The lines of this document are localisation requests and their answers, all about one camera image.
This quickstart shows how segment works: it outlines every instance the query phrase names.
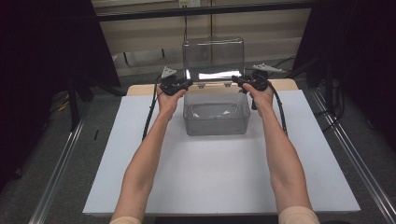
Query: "hand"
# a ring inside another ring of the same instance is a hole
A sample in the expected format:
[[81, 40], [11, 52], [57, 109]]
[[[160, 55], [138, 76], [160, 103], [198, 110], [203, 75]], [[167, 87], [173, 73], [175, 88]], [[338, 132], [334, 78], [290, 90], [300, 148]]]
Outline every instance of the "hand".
[[250, 92], [250, 96], [253, 98], [254, 103], [257, 106], [260, 117], [262, 117], [262, 111], [265, 108], [272, 108], [274, 93], [270, 87], [265, 91], [257, 91], [251, 85], [244, 83], [244, 88]]
[[157, 86], [158, 104], [160, 105], [160, 113], [158, 116], [164, 116], [167, 120], [171, 120], [177, 108], [177, 100], [186, 93], [186, 90], [178, 91], [173, 96], [166, 95], [160, 86]]

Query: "transparent plastic box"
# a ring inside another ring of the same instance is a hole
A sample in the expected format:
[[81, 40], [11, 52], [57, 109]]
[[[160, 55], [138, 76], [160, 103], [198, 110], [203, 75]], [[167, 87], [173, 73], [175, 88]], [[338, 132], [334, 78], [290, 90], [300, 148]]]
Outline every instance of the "transparent plastic box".
[[238, 36], [211, 36], [183, 43], [184, 76], [194, 83], [231, 81], [231, 76], [243, 76], [244, 62], [244, 41]]
[[188, 135], [242, 134], [247, 131], [250, 109], [244, 93], [207, 93], [204, 84], [231, 83], [243, 76], [244, 41], [241, 37], [189, 39], [183, 43], [184, 76], [203, 87], [184, 96], [183, 117]]
[[242, 92], [188, 94], [183, 117], [190, 136], [242, 134], [250, 117], [248, 98]]

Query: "white board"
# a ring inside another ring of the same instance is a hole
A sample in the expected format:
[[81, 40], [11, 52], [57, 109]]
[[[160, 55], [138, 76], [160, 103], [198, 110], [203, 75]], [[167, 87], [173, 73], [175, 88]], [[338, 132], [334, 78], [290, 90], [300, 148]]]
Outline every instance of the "white board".
[[[359, 211], [304, 94], [280, 91], [279, 96], [290, 140], [305, 170], [314, 210]], [[94, 216], [113, 213], [124, 171], [140, 145], [150, 103], [151, 96], [122, 98], [83, 213]], [[278, 114], [276, 101], [274, 109]], [[275, 214], [262, 122], [257, 112], [251, 113], [246, 134], [222, 136], [188, 136], [182, 112], [180, 99], [163, 141], [147, 215]], [[155, 110], [151, 121], [157, 113]]]

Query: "gray carpet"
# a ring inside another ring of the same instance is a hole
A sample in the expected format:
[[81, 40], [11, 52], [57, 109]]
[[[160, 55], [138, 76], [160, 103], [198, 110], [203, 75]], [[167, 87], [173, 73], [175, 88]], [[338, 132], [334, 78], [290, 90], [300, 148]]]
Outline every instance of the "gray carpet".
[[[283, 66], [289, 68], [290, 63], [285, 63]], [[156, 76], [151, 74], [121, 77], [121, 89], [126, 91], [127, 87], [132, 84], [151, 83]], [[297, 83], [301, 89], [306, 89], [304, 77], [298, 77]], [[109, 218], [90, 217], [82, 214], [120, 105], [120, 97], [109, 95], [100, 90], [94, 91], [95, 97], [90, 105], [89, 116], [84, 122], [45, 223], [108, 223], [109, 221]], [[304, 94], [312, 110], [319, 111], [310, 91], [304, 90]], [[396, 203], [395, 151], [388, 146], [380, 133], [367, 124], [367, 118], [347, 97], [346, 111], [340, 122], [375, 178], [393, 203]], [[35, 151], [22, 168], [22, 178], [9, 182], [0, 195], [0, 223], [29, 222], [67, 141], [70, 123], [68, 109], [52, 113], [47, 130], [44, 131]], [[328, 125], [323, 117], [318, 118], [318, 123], [322, 128]], [[320, 221], [344, 220], [359, 224], [387, 223], [332, 130], [325, 132], [325, 136], [361, 206], [361, 211], [352, 214], [318, 214]], [[158, 224], [276, 223], [276, 216], [157, 217], [156, 220], [148, 218], [145, 221], [145, 223], [154, 222]]]

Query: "cable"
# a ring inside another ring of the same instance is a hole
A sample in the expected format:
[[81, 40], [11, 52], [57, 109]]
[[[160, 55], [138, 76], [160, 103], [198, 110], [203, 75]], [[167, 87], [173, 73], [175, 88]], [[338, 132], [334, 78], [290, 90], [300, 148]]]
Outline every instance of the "cable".
[[282, 128], [283, 128], [283, 132], [285, 132], [286, 136], [288, 136], [288, 129], [286, 127], [286, 120], [285, 120], [285, 114], [283, 112], [283, 106], [282, 106], [282, 102], [280, 101], [279, 95], [277, 94], [274, 86], [272, 85], [272, 83], [270, 81], [268, 81], [268, 86], [271, 88], [271, 90], [274, 92], [274, 96], [276, 98], [277, 101], [277, 106], [279, 107], [279, 113], [280, 113], [280, 119], [282, 121]]
[[329, 130], [332, 126], [334, 126], [339, 120], [340, 118], [344, 115], [344, 111], [345, 111], [345, 96], [344, 96], [344, 92], [341, 90], [341, 86], [337, 87], [339, 89], [339, 91], [341, 92], [341, 101], [342, 101], [342, 105], [340, 105], [340, 112], [339, 114], [334, 118], [334, 121], [327, 126], [326, 128], [324, 128], [322, 130], [322, 132], [326, 132], [327, 130]]
[[[213, 7], [213, 0], [210, 0], [210, 6]], [[210, 14], [210, 36], [213, 36], [213, 14]]]
[[62, 105], [56, 107], [55, 109], [51, 109], [50, 113], [53, 113], [56, 110], [62, 111], [69, 105], [69, 101], [64, 102]]
[[68, 92], [67, 91], [65, 91], [64, 93], [62, 93], [62, 95], [61, 96], [59, 96], [58, 98], [56, 98], [55, 100], [52, 100], [51, 102], [52, 103], [55, 103], [55, 102], [57, 102], [57, 101], [59, 101], [60, 99], [62, 99], [62, 98], [64, 98], [66, 95], [66, 97], [65, 98], [68, 98], [69, 96], [68, 96]]
[[184, 17], [184, 41], [187, 40], [187, 16]]
[[161, 77], [161, 75], [159, 75], [159, 76], [157, 76], [157, 78], [155, 78], [154, 92], [152, 94], [151, 106], [149, 107], [148, 118], [146, 120], [145, 130], [143, 131], [142, 141], [146, 138], [146, 135], [148, 134], [149, 122], [151, 121], [152, 112], [154, 111], [155, 103], [157, 102], [158, 96], [160, 96], [160, 95], [158, 95], [157, 98], [155, 97], [157, 94], [157, 84], [158, 84], [158, 80], [160, 79], [160, 77]]
[[296, 58], [296, 55], [293, 55], [293, 56], [291, 56], [291, 57], [289, 57], [287, 59], [284, 59], [284, 60], [280, 61], [279, 63], [277, 63], [276, 65], [273, 65], [272, 67], [276, 68], [276, 67], [280, 66], [282, 63], [285, 63], [288, 60], [295, 59], [295, 58]]

